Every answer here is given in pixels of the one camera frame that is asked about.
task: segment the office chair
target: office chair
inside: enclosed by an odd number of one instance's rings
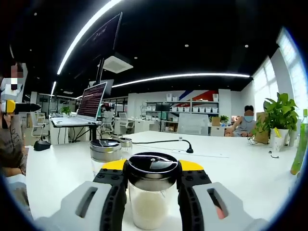
[[[104,128],[105,130],[103,133],[108,132],[113,133],[115,131],[113,127],[113,117],[114,117],[114,112],[113,111],[104,111],[103,112],[103,124],[101,128]]]
[[[135,121],[129,121],[126,112],[119,112],[119,117],[120,117],[120,127],[131,129],[135,126]]]
[[[30,112],[30,115],[32,120],[31,136],[43,140],[43,138],[48,136],[48,131],[44,131],[46,123],[39,123],[38,120],[43,119],[43,121],[45,121],[45,114]]]
[[[208,115],[180,113],[178,133],[208,136]]]

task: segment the green plant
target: green plant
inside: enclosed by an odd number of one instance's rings
[[[64,106],[60,109],[60,112],[69,115],[71,113],[71,109],[69,108],[69,106]]]
[[[221,123],[226,123],[229,121],[229,117],[225,116],[225,115],[221,115],[220,116],[220,121]]]
[[[262,118],[257,118],[256,128],[253,133],[257,131],[270,132],[271,128],[289,129],[296,131],[296,124],[298,114],[295,112],[296,104],[293,99],[288,100],[288,94],[277,93],[277,101],[266,98],[263,103],[264,112],[266,114],[264,121]]]

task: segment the laptop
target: laptop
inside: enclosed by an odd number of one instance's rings
[[[76,117],[51,118],[55,127],[77,127],[98,124],[97,116],[102,103],[107,82],[87,88],[83,91]]]

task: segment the white powder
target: white powder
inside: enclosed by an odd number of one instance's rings
[[[168,214],[162,194],[142,192],[131,201],[133,220],[137,227],[154,230],[161,226]]]

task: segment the desk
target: desk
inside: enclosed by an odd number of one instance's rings
[[[279,153],[279,159],[271,158],[267,145],[250,145],[246,138],[179,135],[147,131],[131,134],[135,142],[174,140],[179,136],[192,143],[193,154],[178,152],[186,150],[186,142],[154,143],[133,145],[133,153],[162,152],[177,159],[194,161],[202,165],[212,182],[220,182],[237,195],[244,203],[245,211],[254,218],[270,220],[283,205],[296,179],[290,174],[295,148],[286,147]],[[49,217],[60,209],[61,199],[84,181],[94,179],[93,165],[88,142],[51,146],[50,149],[35,152],[29,150],[27,161],[27,193],[34,219]],[[174,197],[168,221],[162,230],[181,230],[181,218]],[[131,219],[129,200],[123,218],[123,230],[137,229]]]
[[[143,131],[149,131],[150,125],[155,124],[154,120],[142,120],[142,119],[128,119],[128,121],[134,121],[134,133],[143,132]],[[120,118],[115,118],[115,134],[123,134],[124,132],[121,131],[120,127]]]

